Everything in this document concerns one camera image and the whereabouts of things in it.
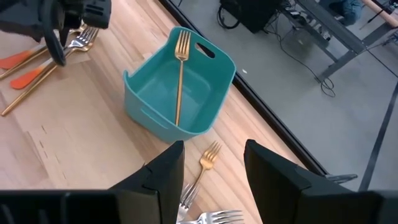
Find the teal plastic bin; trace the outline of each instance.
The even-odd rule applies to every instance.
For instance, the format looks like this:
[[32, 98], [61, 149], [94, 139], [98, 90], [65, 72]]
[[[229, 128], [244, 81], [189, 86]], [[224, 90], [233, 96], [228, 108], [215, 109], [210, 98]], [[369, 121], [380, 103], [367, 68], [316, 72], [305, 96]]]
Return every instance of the teal plastic bin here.
[[[236, 71], [228, 55], [189, 30], [190, 54], [184, 62], [180, 126], [176, 126], [180, 61], [175, 58], [174, 50], [181, 30], [189, 29], [172, 29], [161, 49], [133, 74], [127, 71], [123, 74], [128, 115], [168, 143], [190, 139], [211, 128]], [[199, 45], [210, 53], [199, 50]]]

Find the gray floor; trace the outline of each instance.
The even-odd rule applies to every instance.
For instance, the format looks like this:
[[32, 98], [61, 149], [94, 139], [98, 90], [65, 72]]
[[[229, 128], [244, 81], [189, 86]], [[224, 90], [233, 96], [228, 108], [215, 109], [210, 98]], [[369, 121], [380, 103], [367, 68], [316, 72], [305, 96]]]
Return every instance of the gray floor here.
[[[330, 98], [321, 92], [305, 67], [281, 51], [274, 35], [252, 34], [242, 25], [222, 29], [216, 21], [218, 7], [219, 0], [183, 0], [180, 6], [208, 39], [232, 57], [238, 72], [330, 173], [359, 175], [345, 184], [357, 190], [397, 78], [365, 52], [331, 77], [336, 97]], [[359, 30], [372, 15], [365, 8], [361, 21], [349, 29], [363, 38], [382, 23], [376, 19]], [[234, 20], [226, 15], [226, 22]], [[290, 28], [288, 20], [280, 16], [278, 32], [283, 36]], [[337, 54], [345, 52], [333, 39], [330, 48]], [[284, 49], [301, 58], [315, 73], [331, 64], [316, 45], [308, 42], [304, 32], [290, 32]], [[398, 73], [397, 46], [377, 47], [372, 52]], [[398, 189], [398, 176], [394, 175], [398, 170], [397, 110], [382, 144], [372, 189]]]

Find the blue jeans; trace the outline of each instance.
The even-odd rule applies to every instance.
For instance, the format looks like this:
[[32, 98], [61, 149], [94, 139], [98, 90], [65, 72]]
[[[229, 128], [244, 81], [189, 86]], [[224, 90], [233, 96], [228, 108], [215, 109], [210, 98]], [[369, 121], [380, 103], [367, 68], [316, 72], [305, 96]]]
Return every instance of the blue jeans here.
[[320, 0], [319, 5], [333, 16], [343, 16], [340, 22], [344, 26], [353, 25], [361, 17], [363, 8], [361, 0]]

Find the wood grain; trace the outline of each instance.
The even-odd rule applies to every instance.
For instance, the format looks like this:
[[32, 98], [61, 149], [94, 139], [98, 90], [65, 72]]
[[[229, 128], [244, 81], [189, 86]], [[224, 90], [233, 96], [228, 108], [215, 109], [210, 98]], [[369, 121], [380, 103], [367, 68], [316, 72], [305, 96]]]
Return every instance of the wood grain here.
[[[134, 71], [167, 40], [177, 23], [156, 0], [113, 1], [108, 30], [87, 54], [76, 53], [9, 116], [0, 118], [1, 189], [107, 189], [168, 145], [124, 112], [123, 70]], [[37, 45], [0, 33], [0, 57]], [[23, 74], [48, 57], [44, 56]], [[20, 91], [0, 82], [0, 108]], [[223, 145], [215, 168], [205, 173], [188, 213], [240, 209], [246, 223], [261, 223], [246, 179], [246, 139], [301, 163], [232, 86], [214, 127], [185, 142], [185, 181], [200, 173], [199, 158], [217, 140]]]

